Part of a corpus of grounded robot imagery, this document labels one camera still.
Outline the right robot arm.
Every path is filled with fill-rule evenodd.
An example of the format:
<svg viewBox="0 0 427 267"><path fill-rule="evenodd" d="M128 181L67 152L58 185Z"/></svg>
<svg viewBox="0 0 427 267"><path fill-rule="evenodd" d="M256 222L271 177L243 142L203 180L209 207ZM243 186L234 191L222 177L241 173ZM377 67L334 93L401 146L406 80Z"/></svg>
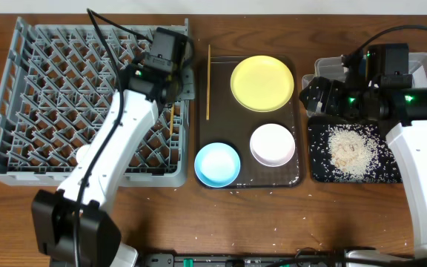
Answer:
<svg viewBox="0 0 427 267"><path fill-rule="evenodd" d="M299 99L307 111L383 127L411 212L414 255L427 258L427 88L413 86L408 52L405 43L372 45L342 60L344 82L316 76Z"/></svg>

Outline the white cup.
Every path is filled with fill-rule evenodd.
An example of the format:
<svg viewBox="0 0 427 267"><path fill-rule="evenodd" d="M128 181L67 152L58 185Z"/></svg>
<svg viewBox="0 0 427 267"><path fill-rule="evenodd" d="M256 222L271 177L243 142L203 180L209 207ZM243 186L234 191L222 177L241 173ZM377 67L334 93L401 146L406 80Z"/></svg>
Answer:
<svg viewBox="0 0 427 267"><path fill-rule="evenodd" d="M76 161L78 163L81 163L83 158L85 157L85 154L88 152L90 148L89 144L83 145L81 146L77 151L76 151Z"/></svg>

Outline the pink white bowl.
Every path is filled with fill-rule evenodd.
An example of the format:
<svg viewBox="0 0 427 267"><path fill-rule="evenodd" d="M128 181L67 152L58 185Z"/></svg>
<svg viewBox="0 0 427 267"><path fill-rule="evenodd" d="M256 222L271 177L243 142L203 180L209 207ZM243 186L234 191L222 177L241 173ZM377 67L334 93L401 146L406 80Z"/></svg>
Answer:
<svg viewBox="0 0 427 267"><path fill-rule="evenodd" d="M288 163L296 150L292 133L274 123L259 126L252 133L249 146L257 162L273 168Z"/></svg>

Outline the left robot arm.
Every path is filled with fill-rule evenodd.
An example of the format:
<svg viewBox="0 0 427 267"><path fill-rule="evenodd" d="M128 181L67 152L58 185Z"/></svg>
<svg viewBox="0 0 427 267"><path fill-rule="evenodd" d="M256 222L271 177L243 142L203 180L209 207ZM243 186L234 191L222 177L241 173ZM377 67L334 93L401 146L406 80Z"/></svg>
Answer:
<svg viewBox="0 0 427 267"><path fill-rule="evenodd" d="M192 39L159 27L143 65L116 71L119 91L101 128L68 178L40 190L31 212L39 251L52 266L134 266L138 251L111 219L124 173L160 113L175 102L194 57Z"/></svg>

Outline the yellow plate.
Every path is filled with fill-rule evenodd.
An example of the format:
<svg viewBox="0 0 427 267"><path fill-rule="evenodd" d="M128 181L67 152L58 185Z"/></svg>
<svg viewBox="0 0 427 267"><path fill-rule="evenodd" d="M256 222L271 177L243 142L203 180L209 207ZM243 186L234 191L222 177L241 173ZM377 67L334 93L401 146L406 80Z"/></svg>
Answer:
<svg viewBox="0 0 427 267"><path fill-rule="evenodd" d="M292 97L294 77L287 65L272 56L251 56L231 74L231 93L248 110L266 113L280 109Z"/></svg>

